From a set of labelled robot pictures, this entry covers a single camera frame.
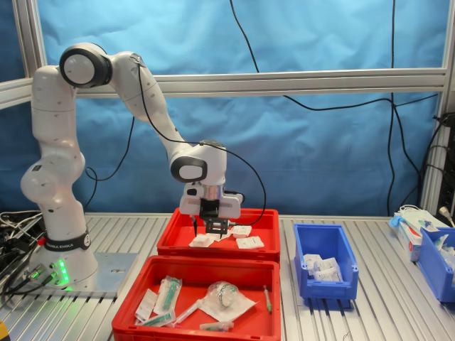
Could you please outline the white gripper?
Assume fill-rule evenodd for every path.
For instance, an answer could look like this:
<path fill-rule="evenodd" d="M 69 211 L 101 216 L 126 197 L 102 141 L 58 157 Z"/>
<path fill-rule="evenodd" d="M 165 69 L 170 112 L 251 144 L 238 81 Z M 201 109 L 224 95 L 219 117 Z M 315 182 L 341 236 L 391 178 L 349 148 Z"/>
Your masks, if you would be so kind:
<path fill-rule="evenodd" d="M 185 184 L 179 209 L 182 214 L 190 215 L 195 237 L 198 235 L 199 217 L 238 218 L 244 195 L 225 189 L 224 185 L 204 185 L 201 182 Z"/>

